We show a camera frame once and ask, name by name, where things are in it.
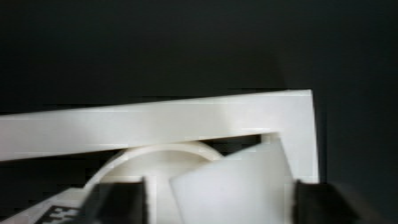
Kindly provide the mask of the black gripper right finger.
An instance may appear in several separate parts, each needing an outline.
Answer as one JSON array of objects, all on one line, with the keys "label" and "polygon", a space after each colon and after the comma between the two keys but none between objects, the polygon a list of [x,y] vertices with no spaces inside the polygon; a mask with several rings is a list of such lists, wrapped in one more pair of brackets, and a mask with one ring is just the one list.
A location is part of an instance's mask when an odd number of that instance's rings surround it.
[{"label": "black gripper right finger", "polygon": [[341,185],[294,182],[293,224],[371,224],[371,209],[360,195]]}]

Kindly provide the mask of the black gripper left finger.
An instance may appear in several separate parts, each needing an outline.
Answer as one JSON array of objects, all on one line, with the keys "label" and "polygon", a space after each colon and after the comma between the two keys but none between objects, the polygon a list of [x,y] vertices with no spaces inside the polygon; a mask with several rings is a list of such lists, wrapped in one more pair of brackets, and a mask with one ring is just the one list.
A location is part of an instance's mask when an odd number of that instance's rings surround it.
[{"label": "black gripper left finger", "polygon": [[99,183],[83,201],[76,224],[149,224],[145,181]]}]

